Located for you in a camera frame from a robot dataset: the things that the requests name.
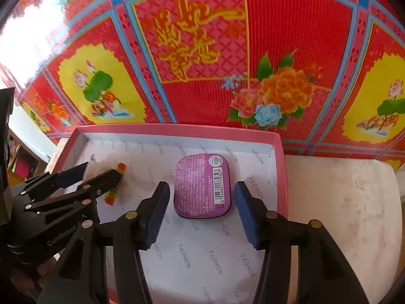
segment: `round logo sticker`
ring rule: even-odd
[[[210,156],[208,159],[208,163],[213,167],[219,167],[224,162],[223,158],[219,155]]]

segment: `purple tin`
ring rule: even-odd
[[[210,219],[232,206],[228,162],[219,154],[183,157],[175,175],[175,211],[182,217]]]

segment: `peony flower painting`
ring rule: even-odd
[[[276,70],[267,54],[259,61],[256,85],[248,85],[242,76],[223,78],[221,88],[231,90],[233,98],[228,121],[240,120],[242,126],[266,130],[269,126],[284,129],[288,118],[301,120],[311,105],[315,83],[321,79],[322,67],[314,63],[303,70],[293,68],[294,52],[286,54]]]
[[[388,91],[388,99],[384,100],[377,108],[377,114],[371,116],[368,120],[361,120],[358,128],[365,132],[371,132],[375,135],[386,137],[390,128],[396,126],[401,114],[405,114],[405,98],[398,98],[403,93],[403,80],[396,79]]]
[[[100,119],[131,118],[134,115],[121,107],[121,100],[113,93],[113,78],[111,75],[99,70],[92,62],[86,60],[87,70],[94,75],[90,79],[80,70],[73,74],[76,84],[84,89],[84,98],[91,103],[91,114]]]

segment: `metal pivot pin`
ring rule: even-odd
[[[278,217],[278,213],[275,212],[274,210],[269,210],[269,211],[266,213],[266,217],[267,217],[267,218],[271,218],[271,219],[276,219],[276,218]]]
[[[134,219],[134,218],[137,217],[137,215],[138,215],[137,212],[132,211],[132,212],[127,212],[127,213],[125,214],[125,217],[126,217],[127,219]]]
[[[93,225],[93,221],[90,220],[90,219],[87,219],[87,220],[85,220],[85,221],[82,223],[82,226],[83,226],[85,229],[88,229],[89,227],[92,227],[92,225]]]
[[[319,229],[322,226],[322,223],[317,219],[313,219],[311,220],[310,225],[315,229]]]

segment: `blue rose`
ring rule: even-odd
[[[254,116],[257,123],[262,127],[276,126],[282,115],[280,112],[280,105],[258,105],[256,107],[256,115]]]

